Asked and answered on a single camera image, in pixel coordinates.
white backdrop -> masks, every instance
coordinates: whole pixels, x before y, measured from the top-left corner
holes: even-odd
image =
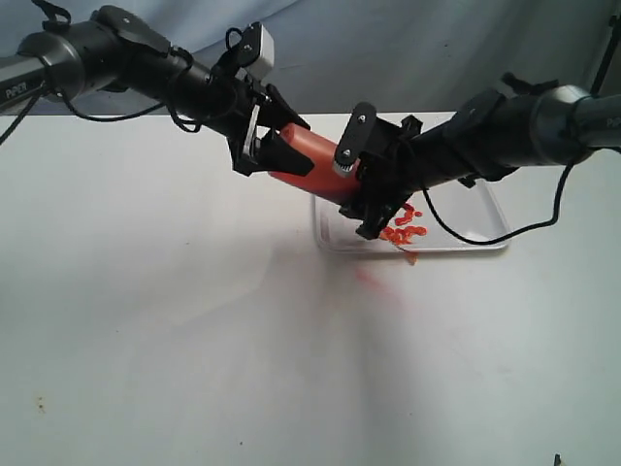
[[[75,20],[105,0],[55,0]],[[300,112],[454,110],[505,71],[586,85],[617,0],[110,0],[212,64],[231,25],[262,19],[277,41],[270,76]],[[40,26],[27,0],[1,0],[0,54]],[[140,96],[82,99],[92,113],[138,110]],[[39,113],[64,113],[44,103]]]

orange container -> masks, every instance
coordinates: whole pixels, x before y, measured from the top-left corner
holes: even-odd
[[[302,126],[290,123],[280,131],[280,137],[293,149],[312,160],[314,168],[305,177],[288,173],[270,172],[277,180],[299,187],[315,196],[335,204],[350,199],[360,188],[354,169],[351,175],[343,178],[332,169],[337,145]]]

white table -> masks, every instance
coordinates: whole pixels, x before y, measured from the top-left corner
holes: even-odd
[[[558,175],[494,186],[513,227]],[[320,252],[308,195],[209,130],[27,118],[0,149],[0,463],[617,464],[619,175],[600,153],[557,227],[410,267]]]

plastic tray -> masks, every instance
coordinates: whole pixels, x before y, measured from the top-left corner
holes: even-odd
[[[438,213],[448,226],[466,238],[485,241],[505,235],[507,222],[486,182],[478,182],[471,189],[459,183],[447,183],[430,190],[430,195]],[[412,238],[411,245],[403,245],[403,250],[418,252],[438,252],[452,250],[499,250],[508,242],[493,246],[473,246],[463,243],[436,223],[428,212],[422,194],[414,194],[409,202],[417,211],[423,213],[411,223],[427,228],[424,237]],[[387,253],[399,251],[386,241],[365,240],[356,235],[359,220],[351,220],[339,214],[339,206],[324,199],[313,197],[312,214],[317,243],[325,250],[344,253]]]

